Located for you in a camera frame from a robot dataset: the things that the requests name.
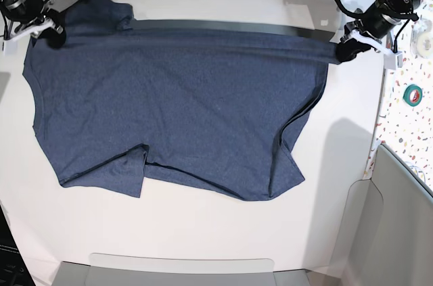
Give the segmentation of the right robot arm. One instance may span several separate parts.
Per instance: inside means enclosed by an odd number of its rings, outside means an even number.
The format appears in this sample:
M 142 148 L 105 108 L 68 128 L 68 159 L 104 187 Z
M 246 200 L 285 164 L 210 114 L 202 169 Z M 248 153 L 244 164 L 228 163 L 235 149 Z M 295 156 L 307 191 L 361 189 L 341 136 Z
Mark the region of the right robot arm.
M 60 12 L 54 10 L 55 0 L 1 0 L 4 27 L 1 38 L 13 43 L 29 35 L 45 39 L 53 49 L 66 42 L 66 29 Z

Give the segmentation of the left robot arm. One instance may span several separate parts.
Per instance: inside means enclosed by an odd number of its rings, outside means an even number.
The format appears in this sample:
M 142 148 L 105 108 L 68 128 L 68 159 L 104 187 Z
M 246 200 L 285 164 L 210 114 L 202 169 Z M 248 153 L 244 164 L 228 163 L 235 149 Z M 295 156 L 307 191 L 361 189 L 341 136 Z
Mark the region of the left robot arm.
M 370 49 L 396 55 L 401 32 L 410 22 L 419 20 L 416 9 L 421 0 L 375 0 L 365 11 L 350 11 L 342 0 L 334 1 L 345 16 L 353 19 L 344 25 L 344 36 L 336 46 L 336 59 L 340 63 Z

